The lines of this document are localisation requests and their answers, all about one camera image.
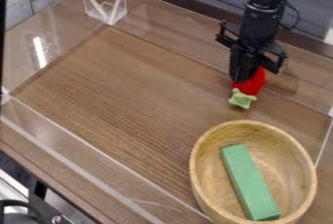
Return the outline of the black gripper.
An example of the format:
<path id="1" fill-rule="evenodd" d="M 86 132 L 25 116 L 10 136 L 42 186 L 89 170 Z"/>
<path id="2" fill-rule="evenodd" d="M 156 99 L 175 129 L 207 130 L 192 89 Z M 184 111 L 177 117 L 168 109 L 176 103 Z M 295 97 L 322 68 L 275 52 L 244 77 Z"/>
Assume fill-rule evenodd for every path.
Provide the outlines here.
<path id="1" fill-rule="evenodd" d="M 288 55 L 275 40 L 260 45 L 250 44 L 239 37 L 239 26 L 225 20 L 219 23 L 215 40 L 229 50 L 228 74 L 235 83 L 243 82 L 243 65 L 246 80 L 254 76 L 259 66 L 272 74 L 280 72 Z"/>

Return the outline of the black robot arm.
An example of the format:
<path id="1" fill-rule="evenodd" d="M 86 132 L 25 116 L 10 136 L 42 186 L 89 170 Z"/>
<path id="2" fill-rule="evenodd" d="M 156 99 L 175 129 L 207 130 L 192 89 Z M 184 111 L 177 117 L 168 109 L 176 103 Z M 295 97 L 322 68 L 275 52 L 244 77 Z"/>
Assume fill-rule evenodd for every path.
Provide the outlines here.
<path id="1" fill-rule="evenodd" d="M 239 30 L 231 29 L 225 21 L 219 24 L 215 40 L 229 50 L 228 75 L 235 83 L 244 83 L 259 67 L 278 74 L 287 53 L 275 42 L 279 28 L 291 30 L 282 23 L 287 0 L 247 0 Z"/>

